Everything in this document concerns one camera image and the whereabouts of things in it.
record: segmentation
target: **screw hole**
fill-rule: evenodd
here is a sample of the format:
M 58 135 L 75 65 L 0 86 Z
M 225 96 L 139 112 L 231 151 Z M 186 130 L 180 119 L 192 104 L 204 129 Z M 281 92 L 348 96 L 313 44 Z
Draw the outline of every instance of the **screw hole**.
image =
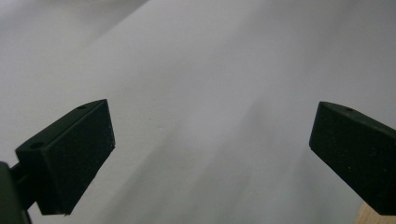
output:
M 30 145 L 30 148 L 31 149 L 35 149 L 35 148 L 39 148 L 39 147 L 42 147 L 42 146 L 44 146 L 44 143 L 38 142 L 38 143 L 33 143 L 32 145 Z

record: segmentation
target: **black bracket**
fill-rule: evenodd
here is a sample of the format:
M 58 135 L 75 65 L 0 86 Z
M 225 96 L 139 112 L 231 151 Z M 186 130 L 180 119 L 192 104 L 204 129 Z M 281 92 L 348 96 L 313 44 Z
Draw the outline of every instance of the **black bracket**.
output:
M 396 131 L 320 102 L 309 146 L 380 215 L 396 215 Z
M 53 122 L 16 149 L 18 164 L 0 162 L 1 223 L 30 223 L 34 202 L 43 215 L 69 215 L 114 147 L 107 100 Z

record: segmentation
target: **wooden block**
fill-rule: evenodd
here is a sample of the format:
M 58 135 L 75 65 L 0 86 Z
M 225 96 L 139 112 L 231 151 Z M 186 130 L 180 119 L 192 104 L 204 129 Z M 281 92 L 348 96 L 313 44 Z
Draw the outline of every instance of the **wooden block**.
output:
M 370 205 L 363 203 L 355 224 L 396 224 L 396 216 L 381 216 Z

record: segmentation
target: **white background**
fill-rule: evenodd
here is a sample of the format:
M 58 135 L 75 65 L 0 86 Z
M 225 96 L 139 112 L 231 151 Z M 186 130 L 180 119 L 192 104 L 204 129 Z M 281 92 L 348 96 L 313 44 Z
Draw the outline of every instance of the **white background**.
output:
M 1 0 L 0 160 L 107 98 L 117 147 L 34 223 L 353 223 L 308 146 L 319 101 L 395 128 L 396 3 Z

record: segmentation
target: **white surface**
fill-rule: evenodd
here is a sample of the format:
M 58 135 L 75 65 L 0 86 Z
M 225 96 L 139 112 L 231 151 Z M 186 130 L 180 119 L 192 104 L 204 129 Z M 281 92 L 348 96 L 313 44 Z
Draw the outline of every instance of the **white surface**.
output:
M 319 101 L 395 128 L 396 4 L 3 0 L 0 160 L 107 98 L 117 147 L 69 217 L 34 223 L 353 223 L 309 149 Z

